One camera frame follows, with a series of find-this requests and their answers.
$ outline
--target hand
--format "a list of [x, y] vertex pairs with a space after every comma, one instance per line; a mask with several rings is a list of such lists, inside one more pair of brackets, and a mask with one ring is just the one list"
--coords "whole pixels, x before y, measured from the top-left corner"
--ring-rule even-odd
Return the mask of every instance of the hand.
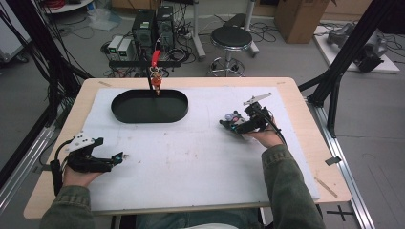
[[96, 179], [96, 177], [100, 176], [102, 173], [79, 173], [75, 172], [71, 167], [65, 167], [65, 174], [63, 177], [63, 186], [89, 186], [89, 184]]
[[250, 132], [245, 135], [256, 138], [264, 147], [268, 149], [276, 145], [284, 144], [271, 126], [267, 126], [267, 128], [262, 132]]

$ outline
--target plastic bag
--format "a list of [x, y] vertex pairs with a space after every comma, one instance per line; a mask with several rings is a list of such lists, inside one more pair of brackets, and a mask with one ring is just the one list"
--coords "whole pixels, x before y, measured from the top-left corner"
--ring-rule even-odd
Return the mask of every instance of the plastic bag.
[[89, 10], [91, 20], [89, 26], [96, 30], [110, 31], [118, 25], [117, 22], [110, 21], [111, 12], [108, 9]]

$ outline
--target stool base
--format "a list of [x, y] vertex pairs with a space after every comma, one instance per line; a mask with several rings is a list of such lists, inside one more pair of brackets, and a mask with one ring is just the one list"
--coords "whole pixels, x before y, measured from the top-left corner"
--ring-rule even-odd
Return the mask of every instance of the stool base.
[[207, 74], [209, 73], [213, 74], [214, 76], [225, 77], [234, 73], [238, 76], [245, 77], [245, 66], [241, 61], [235, 58], [230, 58], [227, 60], [227, 58], [218, 57], [209, 66], [209, 71]]

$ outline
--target jacket cuff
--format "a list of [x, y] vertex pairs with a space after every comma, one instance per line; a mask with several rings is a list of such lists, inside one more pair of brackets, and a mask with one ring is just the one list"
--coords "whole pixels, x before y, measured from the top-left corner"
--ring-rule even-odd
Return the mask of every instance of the jacket cuff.
[[76, 205], [90, 210], [90, 191], [82, 186], [62, 187], [53, 204]]
[[294, 160], [286, 145], [276, 145], [262, 153], [263, 168], [285, 159]]

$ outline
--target person's left hand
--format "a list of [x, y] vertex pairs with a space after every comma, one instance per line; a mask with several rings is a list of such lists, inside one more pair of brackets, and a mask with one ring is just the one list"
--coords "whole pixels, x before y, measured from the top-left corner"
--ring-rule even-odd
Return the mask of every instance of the person's left hand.
[[102, 173], [79, 173], [75, 172], [71, 167], [65, 167], [65, 174], [63, 177], [63, 186], [89, 186], [89, 184]]

